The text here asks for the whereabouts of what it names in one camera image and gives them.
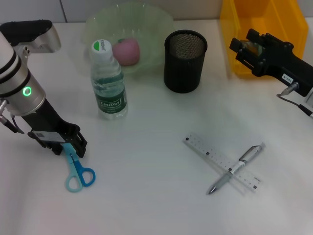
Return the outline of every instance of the white wall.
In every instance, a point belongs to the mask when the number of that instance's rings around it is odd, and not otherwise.
[[[59,0],[0,1],[0,24],[39,19],[65,22]]]
[[[62,0],[68,22],[84,22],[91,14],[128,0]],[[137,0],[161,7],[174,19],[216,19],[223,0]],[[313,17],[313,1],[298,0],[305,16]]]
[[[303,15],[306,17],[313,17],[313,1],[312,0],[298,0]]]
[[[48,19],[65,22],[60,0],[1,0],[0,23]],[[61,0],[68,22],[84,22],[102,7],[127,0]],[[214,19],[220,15],[223,0],[139,0],[157,5],[175,19]],[[313,17],[313,1],[298,0],[307,17]]]

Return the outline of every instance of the robotic arm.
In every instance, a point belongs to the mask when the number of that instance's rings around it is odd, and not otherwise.
[[[269,75],[287,85],[288,88],[277,96],[313,118],[313,67],[293,54],[293,44],[283,42],[269,33],[260,36],[259,32],[250,29],[246,38],[248,41],[236,38],[231,41],[229,48],[237,53],[236,60],[257,77]],[[306,96],[305,106],[282,98],[292,91]]]
[[[45,98],[45,91],[27,67],[30,52],[55,52],[61,43],[51,21],[11,22],[0,25],[0,122],[14,133],[18,128],[14,117],[21,116],[32,128],[28,136],[56,155],[61,143],[69,142],[83,157],[87,142],[80,127],[60,118]],[[7,108],[12,124],[3,116]]]

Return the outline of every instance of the green label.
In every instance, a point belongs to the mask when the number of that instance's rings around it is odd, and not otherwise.
[[[120,94],[113,97],[95,95],[99,109],[107,114],[118,113],[122,111],[127,104],[125,88]]]
[[[94,44],[93,44],[93,48],[95,48],[96,50],[99,50],[99,42],[95,42]]]

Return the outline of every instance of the yellow bin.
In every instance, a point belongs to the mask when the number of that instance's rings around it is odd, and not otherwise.
[[[251,28],[291,42],[293,53],[303,56],[309,27],[296,0],[223,0],[220,22],[231,70],[239,76],[251,70],[235,59],[229,45],[232,38],[246,40]]]

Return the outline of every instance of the pen clip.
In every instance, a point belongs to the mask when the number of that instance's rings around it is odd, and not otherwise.
[[[256,146],[252,146],[250,149],[247,150],[247,152],[245,152],[241,158],[239,159],[240,161],[244,162],[245,161],[245,156],[248,155],[248,153],[250,153]]]

